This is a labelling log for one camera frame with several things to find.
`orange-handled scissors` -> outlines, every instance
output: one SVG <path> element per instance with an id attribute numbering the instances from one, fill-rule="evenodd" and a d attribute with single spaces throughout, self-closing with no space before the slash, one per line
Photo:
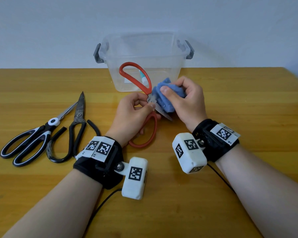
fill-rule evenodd
<path id="1" fill-rule="evenodd" d="M 129 75 L 128 73 L 124 72 L 123 71 L 123 68 L 124 67 L 127 67 L 127 66 L 132 66 L 132 67 L 135 67 L 135 68 L 138 68 L 146 77 L 148 83 L 149 83 L 149 87 L 147 88 L 145 85 L 143 85 L 142 83 L 140 83 L 137 79 L 135 79 L 134 77 L 132 77 L 131 75 Z M 140 88 L 145 94 L 148 95 L 148 98 L 147 98 L 147 102 L 153 102 L 156 104 L 156 108 L 155 110 L 157 110 L 160 114 L 162 114 L 163 116 L 165 116 L 167 119 L 171 120 L 172 121 L 172 118 L 163 110 L 162 107 L 160 107 L 160 105 L 157 103 L 157 100 L 156 100 L 156 97 L 154 95 L 152 95 L 152 86 L 151 86 L 151 81 L 150 81 L 150 78 L 148 76 L 148 74 L 146 73 L 146 71 L 144 71 L 144 69 L 142 67 L 140 67 L 138 64 L 134 63 L 134 62 L 126 62 L 126 63 L 123 63 L 120 68 L 119 68 L 119 73 L 120 75 L 122 75 L 124 78 L 128 79 L 130 82 L 132 82 L 133 84 L 135 84 L 138 88 Z M 153 129 L 153 133 L 150 137 L 150 139 L 144 143 L 144 144 L 135 144 L 132 142 L 132 140 L 130 140 L 128 143 L 132 146 L 132 147 L 135 147 L 135 148 L 143 148 L 143 147 L 146 147 L 148 144 L 151 143 L 151 141 L 154 139 L 155 135 L 156 135 L 156 131 L 157 131 L 157 122 L 158 122 L 158 119 L 157 119 L 157 116 L 156 116 L 156 113 L 155 111 L 152 111 L 148 116 L 147 118 L 145 119 L 144 121 L 144 124 L 142 125 L 141 128 L 143 128 L 145 126 L 145 124 L 149 121 L 149 119 L 151 118 L 154 118 L 154 129 Z"/>

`black cable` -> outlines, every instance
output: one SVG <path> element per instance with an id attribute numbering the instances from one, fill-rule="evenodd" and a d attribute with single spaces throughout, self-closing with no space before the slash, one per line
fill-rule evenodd
<path id="1" fill-rule="evenodd" d="M 106 199 L 104 199 L 104 201 L 99 205 L 99 207 L 91 214 L 91 217 L 90 217 L 90 220 L 88 221 L 88 224 L 86 226 L 86 229 L 85 229 L 85 233 L 86 231 L 88 230 L 88 227 L 90 226 L 93 218 L 95 217 L 95 215 L 97 214 L 97 212 L 100 210 L 100 208 L 105 204 L 105 202 L 113 195 L 115 194 L 116 192 L 118 191 L 122 191 L 122 188 L 119 188 L 119 189 L 116 189 L 114 190 L 113 192 L 111 192 L 111 194 L 109 196 L 107 196 Z"/>
<path id="2" fill-rule="evenodd" d="M 213 168 L 211 165 L 207 164 L 208 167 L 210 167 L 214 172 L 224 181 L 224 183 L 235 193 L 234 189 L 230 186 L 229 183 L 226 182 L 226 180 Z"/>

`wristband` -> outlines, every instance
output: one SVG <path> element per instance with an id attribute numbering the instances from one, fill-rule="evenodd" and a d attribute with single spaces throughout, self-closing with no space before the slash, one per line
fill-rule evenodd
<path id="1" fill-rule="evenodd" d="M 123 179 L 114 171 L 124 160 L 122 148 L 110 137 L 95 136 L 75 158 L 73 168 L 101 183 L 105 189 L 115 187 Z"/>
<path id="2" fill-rule="evenodd" d="M 238 138 L 240 137 L 240 134 L 212 119 L 203 120 L 194 129 L 192 135 L 196 140 L 203 141 L 200 142 L 205 146 L 203 153 L 207 160 L 212 162 L 217 161 L 236 144 L 239 144 Z"/>

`clear plastic container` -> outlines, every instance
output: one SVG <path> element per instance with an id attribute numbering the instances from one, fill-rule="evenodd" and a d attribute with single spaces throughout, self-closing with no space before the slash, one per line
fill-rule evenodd
<path id="1" fill-rule="evenodd" d="M 115 88 L 120 92 L 140 89 L 119 74 L 125 62 L 139 64 L 149 75 L 152 87 L 169 77 L 178 78 L 185 59 L 193 57 L 188 41 L 175 32 L 119 33 L 106 36 L 94 52 L 97 63 L 106 63 Z M 124 71 L 142 82 L 139 70 L 126 67 Z"/>

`black-handled scissors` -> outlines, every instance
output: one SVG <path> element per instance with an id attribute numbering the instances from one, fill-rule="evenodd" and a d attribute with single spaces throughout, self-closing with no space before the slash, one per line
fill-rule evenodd
<path id="1" fill-rule="evenodd" d="M 51 118 L 46 124 L 30 129 L 28 131 L 25 131 L 18 136 L 14 137 L 12 140 L 10 140 L 1 150 L 0 156 L 4 159 L 11 158 L 18 154 L 14 160 L 13 165 L 16 167 L 22 167 L 29 163 L 31 163 L 33 160 L 35 160 L 37 157 L 39 157 L 45 150 L 50 137 L 51 133 L 55 128 L 61 123 L 61 120 L 66 116 L 76 105 L 77 103 L 69 106 L 64 112 L 62 112 L 59 116 L 56 118 Z M 12 150 L 10 153 L 8 152 L 8 149 L 18 140 L 23 138 L 24 136 L 30 135 L 26 140 L 24 140 L 21 144 L 19 144 L 14 150 Z M 31 151 L 33 151 L 41 142 L 43 142 L 40 149 L 30 158 L 22 162 L 22 159 L 27 156 Z"/>
<path id="2" fill-rule="evenodd" d="M 53 149 L 52 149 L 53 142 L 55 142 L 60 137 L 60 135 L 66 131 L 67 128 L 65 128 L 65 127 L 61 128 L 48 142 L 48 145 L 46 148 L 46 154 L 47 154 L 49 160 L 51 160 L 52 162 L 63 163 L 65 161 L 69 160 L 71 157 L 78 154 L 77 150 L 78 150 L 79 144 L 81 142 L 81 139 L 83 137 L 84 130 L 86 128 L 86 121 L 84 119 L 84 110 L 85 110 L 85 96 L 84 96 L 84 92 L 82 92 L 78 99 L 78 102 L 77 102 L 75 115 L 74 115 L 74 121 L 72 122 L 72 124 L 69 127 L 70 139 L 69 139 L 69 151 L 68 151 L 67 155 L 62 159 L 56 158 L 53 155 Z M 94 129 L 97 136 L 101 136 L 99 129 L 92 121 L 87 120 L 87 123 Z M 82 125 L 81 125 L 81 128 L 80 128 L 78 135 L 75 139 L 74 127 L 77 124 L 82 124 Z"/>

